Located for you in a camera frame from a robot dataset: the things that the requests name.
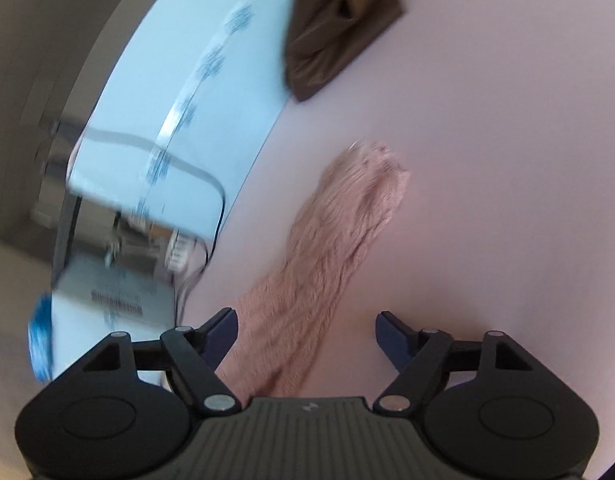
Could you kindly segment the white striped ceramic bowl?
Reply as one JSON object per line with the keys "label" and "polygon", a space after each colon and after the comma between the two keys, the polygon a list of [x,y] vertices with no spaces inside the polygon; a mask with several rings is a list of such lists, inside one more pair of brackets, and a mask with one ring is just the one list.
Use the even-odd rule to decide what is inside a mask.
{"label": "white striped ceramic bowl", "polygon": [[164,264],[172,273],[182,273],[187,266],[190,255],[194,252],[196,240],[180,231],[172,233]]}

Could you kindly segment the pink knitted sweater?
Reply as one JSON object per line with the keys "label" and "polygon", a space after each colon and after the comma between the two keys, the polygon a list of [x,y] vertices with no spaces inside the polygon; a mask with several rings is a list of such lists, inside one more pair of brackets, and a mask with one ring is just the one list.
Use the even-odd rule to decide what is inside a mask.
{"label": "pink knitted sweater", "polygon": [[300,392],[347,284],[408,181],[396,154],[378,142],[352,145],[324,170],[280,260],[235,304],[238,337],[218,373],[240,401]]}

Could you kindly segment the blue wet wipes pack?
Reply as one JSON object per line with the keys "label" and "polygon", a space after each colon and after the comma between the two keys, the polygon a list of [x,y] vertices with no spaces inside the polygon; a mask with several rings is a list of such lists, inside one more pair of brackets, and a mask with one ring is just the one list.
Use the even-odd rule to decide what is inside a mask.
{"label": "blue wet wipes pack", "polygon": [[53,320],[50,294],[38,298],[28,324],[28,348],[34,377],[39,382],[50,382],[53,375]]}

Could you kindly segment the right light blue cardboard box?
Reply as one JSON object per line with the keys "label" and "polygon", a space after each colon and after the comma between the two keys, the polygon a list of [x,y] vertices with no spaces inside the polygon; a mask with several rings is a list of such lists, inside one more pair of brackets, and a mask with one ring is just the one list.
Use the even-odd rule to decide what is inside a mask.
{"label": "right light blue cardboard box", "polygon": [[212,240],[289,93],[294,0],[156,0],[83,130],[72,192]]}

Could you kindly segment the brown leather bag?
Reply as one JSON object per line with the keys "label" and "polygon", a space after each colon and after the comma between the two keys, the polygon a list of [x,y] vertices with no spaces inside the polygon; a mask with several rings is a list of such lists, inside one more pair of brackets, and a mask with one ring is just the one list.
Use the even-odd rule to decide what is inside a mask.
{"label": "brown leather bag", "polygon": [[313,98],[403,14],[401,0],[294,0],[284,50],[292,95]]}

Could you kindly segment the light blue cardboard box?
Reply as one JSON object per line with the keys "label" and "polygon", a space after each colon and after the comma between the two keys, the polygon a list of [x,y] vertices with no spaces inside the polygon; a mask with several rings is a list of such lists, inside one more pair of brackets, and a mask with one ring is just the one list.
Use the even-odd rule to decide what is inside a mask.
{"label": "light blue cardboard box", "polygon": [[111,333],[157,340],[175,323],[171,286],[87,255],[70,259],[50,298],[53,379]]}
{"label": "light blue cardboard box", "polygon": [[72,192],[212,240],[289,93],[294,0],[156,0],[83,130]]}

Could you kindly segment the left light blue cardboard box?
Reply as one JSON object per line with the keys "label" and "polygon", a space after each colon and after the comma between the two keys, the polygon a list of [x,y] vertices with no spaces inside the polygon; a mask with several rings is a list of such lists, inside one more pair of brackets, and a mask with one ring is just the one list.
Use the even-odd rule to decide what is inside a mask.
{"label": "left light blue cardboard box", "polygon": [[157,340],[175,323],[171,286],[87,255],[70,259],[50,298],[53,379],[111,333]]}

